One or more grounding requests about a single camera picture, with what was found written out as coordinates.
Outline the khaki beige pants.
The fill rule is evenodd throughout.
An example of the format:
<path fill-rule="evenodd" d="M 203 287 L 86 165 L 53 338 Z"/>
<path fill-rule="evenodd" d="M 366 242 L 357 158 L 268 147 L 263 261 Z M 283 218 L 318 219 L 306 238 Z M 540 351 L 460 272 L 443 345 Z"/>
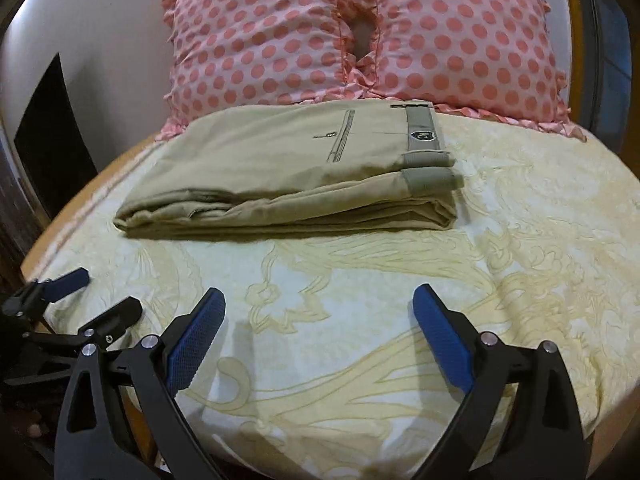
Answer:
<path fill-rule="evenodd" d="M 194 120 L 132 189 L 132 237 L 446 230 L 462 187 L 430 103 L 249 105 Z"/>

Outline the cream patterned bed sheet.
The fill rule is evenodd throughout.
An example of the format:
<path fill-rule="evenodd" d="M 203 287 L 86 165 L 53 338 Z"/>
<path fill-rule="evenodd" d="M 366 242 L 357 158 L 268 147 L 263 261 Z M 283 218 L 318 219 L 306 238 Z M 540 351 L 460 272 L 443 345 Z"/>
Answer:
<path fill-rule="evenodd" d="M 47 230 L 26 278 L 83 266 L 91 284 L 47 319 L 71 333 L 126 296 L 158 333 L 209 287 L 224 325 L 178 403 L 201 442 L 276 478 L 407 478 L 462 395 L 410 300 L 421 284 L 507 344 L 560 348 L 602 460 L 639 383 L 639 181 L 580 142 L 442 116 L 465 186 L 456 226 L 258 242 L 130 240 L 113 217 L 166 152 L 119 159 Z"/>

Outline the black rectangular panel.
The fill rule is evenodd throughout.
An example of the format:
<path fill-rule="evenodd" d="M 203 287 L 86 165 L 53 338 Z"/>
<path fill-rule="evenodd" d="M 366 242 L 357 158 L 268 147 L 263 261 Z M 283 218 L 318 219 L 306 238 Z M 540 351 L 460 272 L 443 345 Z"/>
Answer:
<path fill-rule="evenodd" d="M 41 206 L 53 219 L 98 175 L 52 58 L 24 111 L 14 145 Z"/>

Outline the pink polka dot pillow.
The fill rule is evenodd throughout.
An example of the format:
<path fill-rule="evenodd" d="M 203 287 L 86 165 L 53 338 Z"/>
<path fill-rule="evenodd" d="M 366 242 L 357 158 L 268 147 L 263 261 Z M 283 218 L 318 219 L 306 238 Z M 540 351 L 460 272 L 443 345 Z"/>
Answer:
<path fill-rule="evenodd" d="M 547 0 L 162 0 L 172 65 L 162 139 L 248 104 L 423 100 L 580 136 Z"/>

